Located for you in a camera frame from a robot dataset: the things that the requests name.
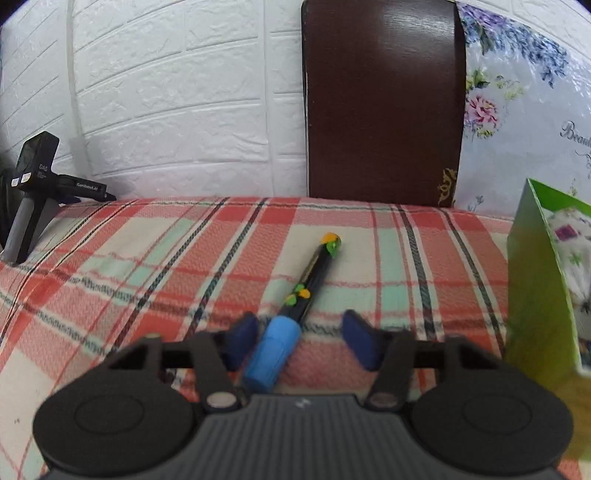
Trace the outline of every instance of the fabric stripe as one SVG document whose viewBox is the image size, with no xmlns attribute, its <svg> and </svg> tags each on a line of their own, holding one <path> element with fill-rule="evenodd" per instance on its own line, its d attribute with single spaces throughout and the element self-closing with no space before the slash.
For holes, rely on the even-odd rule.
<svg viewBox="0 0 591 480">
<path fill-rule="evenodd" d="M 378 222 L 375 217 L 375 212 L 371 209 L 371 219 L 373 223 L 374 231 L 374 250 L 375 250 L 375 324 L 376 328 L 380 328 L 382 322 L 382 261 L 379 254 L 379 235 L 378 235 Z"/>
<path fill-rule="evenodd" d="M 418 286 L 421 292 L 421 302 L 423 304 L 423 322 L 425 325 L 425 334 L 427 339 L 436 340 L 437 335 L 435 333 L 435 322 L 433 321 L 433 308 L 431 306 L 431 294 L 429 293 L 429 285 L 427 283 L 427 275 L 425 268 L 423 267 L 423 261 L 421 260 L 421 254 L 418 250 L 417 238 L 414 235 L 413 226 L 410 224 L 410 220 L 404 209 L 400 205 L 395 206 L 396 210 L 402 218 L 404 228 L 410 244 L 411 254 L 413 256 L 414 268 L 417 271 Z"/>
<path fill-rule="evenodd" d="M 472 258 L 472 256 L 470 255 L 470 252 L 466 248 L 466 244 L 462 240 L 460 233 L 458 233 L 456 226 L 452 222 L 452 219 L 450 218 L 449 214 L 445 210 L 442 210 L 441 212 L 443 213 L 443 215 L 447 219 L 447 223 L 449 224 L 449 228 L 453 232 L 453 235 L 456 237 L 456 241 L 460 245 L 460 249 L 462 249 L 462 253 L 466 257 L 466 261 L 468 262 L 468 265 L 470 266 L 470 269 L 472 270 L 472 274 L 474 275 L 474 278 L 476 279 L 476 283 L 478 285 L 480 295 L 482 296 L 482 300 L 484 300 L 484 303 L 486 305 L 486 310 L 488 311 L 488 316 L 491 319 L 491 324 L 492 324 L 492 327 L 495 331 L 495 337 L 496 337 L 497 344 L 499 346 L 499 350 L 501 351 L 501 353 L 503 353 L 503 351 L 505 349 L 505 341 L 503 340 L 503 336 L 501 334 L 501 328 L 499 326 L 499 321 L 496 318 L 495 310 L 492 307 L 491 298 L 488 296 L 488 292 L 486 291 L 486 287 L 482 281 L 482 277 L 480 276 L 480 272 L 476 268 L 476 265 L 474 263 L 474 259 Z"/>
<path fill-rule="evenodd" d="M 255 208 L 255 211 L 252 212 L 252 215 L 248 219 L 242 232 L 240 232 L 240 235 L 238 235 L 238 238 L 236 238 L 236 241 L 234 242 L 230 251 L 226 255 L 226 258 L 224 258 L 222 264 L 217 269 L 217 272 L 213 276 L 211 282 L 207 286 L 207 290 L 205 291 L 205 293 L 203 294 L 203 297 L 201 298 L 201 301 L 199 302 L 199 307 L 197 307 L 197 311 L 195 312 L 195 315 L 193 316 L 193 321 L 191 322 L 191 324 L 189 325 L 189 328 L 187 329 L 187 332 L 185 333 L 185 338 L 191 336 L 197 330 L 197 327 L 199 326 L 199 322 L 203 318 L 203 313 L 205 311 L 205 307 L 207 306 L 207 302 L 209 301 L 209 299 L 213 293 L 213 290 L 215 290 L 217 282 L 219 282 L 224 270 L 228 267 L 228 264 L 231 262 L 232 258 L 234 257 L 234 254 L 236 253 L 236 251 L 240 247 L 242 241 L 246 237 L 246 234 L 251 229 L 252 224 L 255 222 L 256 217 L 258 217 L 259 213 L 261 212 L 261 209 L 263 208 L 263 206 L 267 202 L 267 200 L 268 200 L 267 198 L 264 198 L 258 203 L 258 205 Z"/>
<path fill-rule="evenodd" d="M 228 201 L 228 199 L 229 198 L 226 197 L 226 198 L 220 200 L 216 204 L 216 206 L 213 208 L 213 210 L 203 219 L 203 222 L 201 222 L 199 224 L 199 226 L 195 229 L 195 231 L 193 233 L 191 233 L 189 238 L 187 238 L 185 243 L 176 251 L 176 253 L 170 258 L 170 260 L 168 260 L 168 263 L 166 263 L 164 268 L 160 271 L 158 276 L 154 279 L 152 284 L 148 287 L 148 290 L 144 293 L 144 295 L 141 297 L 139 302 L 136 304 L 134 311 L 131 313 L 131 315 L 129 316 L 129 319 L 127 320 L 127 322 L 125 323 L 125 325 L 121 329 L 121 332 L 119 333 L 119 335 L 115 339 L 115 342 L 113 343 L 112 351 L 117 350 L 121 346 L 121 344 L 123 343 L 123 340 L 125 339 L 125 336 L 129 332 L 129 329 L 133 325 L 135 319 L 138 317 L 142 308 L 144 308 L 144 306 L 146 305 L 146 303 L 148 302 L 148 300 L 152 296 L 152 293 L 154 292 L 154 290 L 156 290 L 156 288 L 158 287 L 159 283 L 162 281 L 164 276 L 168 273 L 168 271 L 171 269 L 171 267 L 176 263 L 176 261 L 181 256 L 181 254 L 193 242 L 193 240 L 195 240 L 195 237 L 199 234 L 199 232 L 201 232 L 201 230 L 203 230 L 203 228 L 205 228 L 205 226 L 210 222 L 210 220 L 213 218 L 213 216 L 216 214 L 216 212 L 224 205 L 224 203 L 226 203 Z"/>
</svg>

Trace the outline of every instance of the green paper bag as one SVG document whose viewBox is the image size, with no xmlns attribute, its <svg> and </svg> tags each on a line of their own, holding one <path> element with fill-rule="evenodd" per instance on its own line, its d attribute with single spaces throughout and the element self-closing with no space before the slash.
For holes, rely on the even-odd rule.
<svg viewBox="0 0 591 480">
<path fill-rule="evenodd" d="M 560 397 L 574 418 L 566 453 L 591 459 L 591 374 L 581 366 L 570 295 L 546 222 L 549 210 L 591 206 L 528 179 L 507 239 L 509 316 L 505 360 Z"/>
</svg>

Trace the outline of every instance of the white brick wall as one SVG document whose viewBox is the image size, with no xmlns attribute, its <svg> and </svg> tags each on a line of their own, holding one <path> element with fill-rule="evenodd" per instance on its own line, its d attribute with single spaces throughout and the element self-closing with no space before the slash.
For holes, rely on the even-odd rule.
<svg viewBox="0 0 591 480">
<path fill-rule="evenodd" d="M 591 61 L 575 0 L 470 3 Z M 0 153 L 46 129 L 56 171 L 120 196 L 305 194 L 300 5 L 29 0 L 2 28 Z"/>
</svg>

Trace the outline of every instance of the plaid blanket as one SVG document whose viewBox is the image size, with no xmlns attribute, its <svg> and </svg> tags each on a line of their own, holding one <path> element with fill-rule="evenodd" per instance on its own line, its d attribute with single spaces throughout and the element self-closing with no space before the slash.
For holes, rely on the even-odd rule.
<svg viewBox="0 0 591 480">
<path fill-rule="evenodd" d="M 511 222 L 427 207 L 317 199 L 165 199 L 65 207 L 28 261 L 0 265 L 0 478 L 44 470 L 31 421 L 52 392 L 147 333 L 179 340 L 275 314 L 320 238 L 342 249 L 278 391 L 355 391 L 373 379 L 340 334 L 356 309 L 418 338 L 462 333 L 500 353 Z M 191 372 L 175 385 L 191 397 Z M 414 394 L 434 384 L 414 379 Z M 580 478 L 574 462 L 564 463 Z"/>
</svg>

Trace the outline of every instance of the bed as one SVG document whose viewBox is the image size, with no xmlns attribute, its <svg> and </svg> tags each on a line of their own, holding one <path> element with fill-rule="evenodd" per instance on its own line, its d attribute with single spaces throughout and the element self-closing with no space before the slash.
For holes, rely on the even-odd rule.
<svg viewBox="0 0 591 480">
<path fill-rule="evenodd" d="M 0 265 L 0 477 L 34 479 L 35 409 L 105 355 L 275 314 L 327 231 L 343 239 L 277 391 L 354 391 L 373 374 L 345 347 L 356 309 L 418 338 L 461 333 L 500 354 L 511 221 L 433 207 L 309 198 L 169 198 L 64 207 L 27 262 Z M 191 372 L 173 381 L 195 396 Z M 434 384 L 421 371 L 414 395 Z"/>
</svg>

